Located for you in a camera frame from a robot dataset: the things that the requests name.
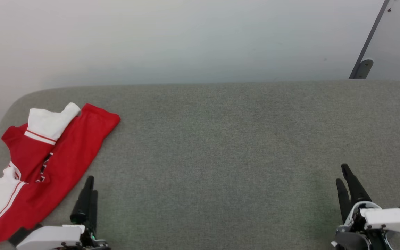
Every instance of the gray couch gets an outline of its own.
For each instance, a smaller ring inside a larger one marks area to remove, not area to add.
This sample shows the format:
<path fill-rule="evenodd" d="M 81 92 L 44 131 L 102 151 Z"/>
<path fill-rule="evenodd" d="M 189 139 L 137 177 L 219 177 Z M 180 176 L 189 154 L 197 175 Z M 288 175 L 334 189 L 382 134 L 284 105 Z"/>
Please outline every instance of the gray couch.
<path fill-rule="evenodd" d="M 11 106 L 0 137 L 30 108 L 70 101 L 122 119 L 86 173 L 100 196 L 98 237 L 115 250 L 332 249 L 344 162 L 373 201 L 400 206 L 400 82 L 44 90 Z M 0 176 L 9 160 L 0 140 Z M 84 179 L 44 225 L 69 223 Z"/>

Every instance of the gray fabric surface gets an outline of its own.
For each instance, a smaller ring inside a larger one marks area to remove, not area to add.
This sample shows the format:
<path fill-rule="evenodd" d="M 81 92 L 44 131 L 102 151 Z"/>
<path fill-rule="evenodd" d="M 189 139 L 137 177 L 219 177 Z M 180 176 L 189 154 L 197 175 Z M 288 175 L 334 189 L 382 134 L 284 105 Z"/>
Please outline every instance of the gray fabric surface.
<path fill-rule="evenodd" d="M 11 106 L 0 137 L 70 101 L 122 118 L 86 173 L 113 249 L 332 249 L 344 162 L 373 201 L 400 206 L 400 82 L 45 90 Z M 9 160 L 0 140 L 0 176 Z M 43 224 L 69 223 L 83 183 Z"/>

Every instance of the gray upholstery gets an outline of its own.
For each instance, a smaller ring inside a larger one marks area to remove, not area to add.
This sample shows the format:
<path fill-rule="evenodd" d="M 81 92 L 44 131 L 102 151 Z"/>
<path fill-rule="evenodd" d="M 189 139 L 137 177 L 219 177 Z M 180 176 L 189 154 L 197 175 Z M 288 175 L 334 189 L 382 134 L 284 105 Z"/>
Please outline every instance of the gray upholstery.
<path fill-rule="evenodd" d="M 30 108 L 70 101 L 122 118 L 86 173 L 98 237 L 115 250 L 332 249 L 344 162 L 373 201 L 400 206 L 400 82 L 44 90 L 11 106 L 0 138 Z M 0 140 L 0 176 L 9 160 Z M 83 183 L 43 224 L 69 223 Z"/>

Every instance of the white sleeve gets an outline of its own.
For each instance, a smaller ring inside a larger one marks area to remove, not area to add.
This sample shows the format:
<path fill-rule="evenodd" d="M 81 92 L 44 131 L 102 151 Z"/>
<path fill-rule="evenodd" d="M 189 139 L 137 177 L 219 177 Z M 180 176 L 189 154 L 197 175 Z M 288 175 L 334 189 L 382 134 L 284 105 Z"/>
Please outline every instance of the white sleeve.
<path fill-rule="evenodd" d="M 80 111 L 81 109 L 73 102 L 67 104 L 60 113 L 45 109 L 30 109 L 28 130 L 56 141 Z"/>

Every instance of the metal bracket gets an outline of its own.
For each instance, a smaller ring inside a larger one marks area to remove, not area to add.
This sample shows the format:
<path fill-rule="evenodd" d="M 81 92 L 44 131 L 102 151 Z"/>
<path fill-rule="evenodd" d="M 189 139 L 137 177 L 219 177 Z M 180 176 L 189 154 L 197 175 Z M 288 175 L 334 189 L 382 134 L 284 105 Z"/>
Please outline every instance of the metal bracket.
<path fill-rule="evenodd" d="M 373 60 L 367 59 L 359 63 L 356 74 L 353 79 L 365 79 L 370 73 L 371 67 L 373 66 Z"/>
<path fill-rule="evenodd" d="M 353 70 L 351 70 L 351 74 L 349 79 L 360 79 L 359 77 L 356 77 L 356 73 L 359 71 L 360 66 L 362 65 L 362 63 L 360 62 L 360 60 L 362 60 L 364 58 L 365 55 L 365 51 L 367 51 L 368 45 L 370 44 L 371 38 L 373 38 L 373 34 L 376 31 L 376 28 L 385 12 L 385 10 L 387 9 L 387 6 L 389 4 L 390 0 L 384 0 L 384 3 L 382 4 L 381 10 L 379 11 L 378 16 L 376 17 L 376 20 L 374 21 L 373 27 L 371 28 L 370 34 L 367 37 L 367 41 L 365 41 L 364 47 L 362 48 L 362 50 L 360 51 L 360 55 L 357 58 L 356 63 L 354 64 L 354 68 Z"/>

